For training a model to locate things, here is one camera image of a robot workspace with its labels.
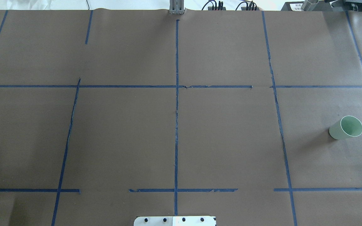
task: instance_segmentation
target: white metal bracket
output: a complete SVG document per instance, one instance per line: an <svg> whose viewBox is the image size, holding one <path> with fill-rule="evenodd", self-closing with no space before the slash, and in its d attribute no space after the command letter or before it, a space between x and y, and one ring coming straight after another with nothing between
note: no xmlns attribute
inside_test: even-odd
<svg viewBox="0 0 362 226"><path fill-rule="evenodd" d="M216 226L212 216L137 217L134 226Z"/></svg>
<svg viewBox="0 0 362 226"><path fill-rule="evenodd" d="M170 14L184 14L184 0L170 0Z"/></svg>

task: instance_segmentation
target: light blue round object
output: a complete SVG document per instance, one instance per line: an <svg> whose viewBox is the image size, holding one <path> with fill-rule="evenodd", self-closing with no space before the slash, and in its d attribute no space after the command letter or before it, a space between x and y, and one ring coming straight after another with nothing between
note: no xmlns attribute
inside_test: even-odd
<svg viewBox="0 0 362 226"><path fill-rule="evenodd" d="M336 140L358 137L362 133L362 123L354 116L345 116L329 128L329 134Z"/></svg>

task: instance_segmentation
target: white label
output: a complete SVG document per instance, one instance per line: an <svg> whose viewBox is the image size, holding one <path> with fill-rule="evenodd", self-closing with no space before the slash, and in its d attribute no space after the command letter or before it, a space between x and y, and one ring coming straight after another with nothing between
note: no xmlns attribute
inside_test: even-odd
<svg viewBox="0 0 362 226"><path fill-rule="evenodd" d="M303 5L303 3L293 3L293 4L290 4L290 8L291 10L293 11L303 11L301 9L301 6Z"/></svg>

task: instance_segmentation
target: cup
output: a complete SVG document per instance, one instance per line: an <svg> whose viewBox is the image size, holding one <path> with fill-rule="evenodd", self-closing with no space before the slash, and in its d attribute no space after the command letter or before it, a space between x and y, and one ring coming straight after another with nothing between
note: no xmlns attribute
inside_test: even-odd
<svg viewBox="0 0 362 226"><path fill-rule="evenodd" d="M336 140L358 137L362 133L362 123L354 116L345 116L329 128L329 134Z"/></svg>

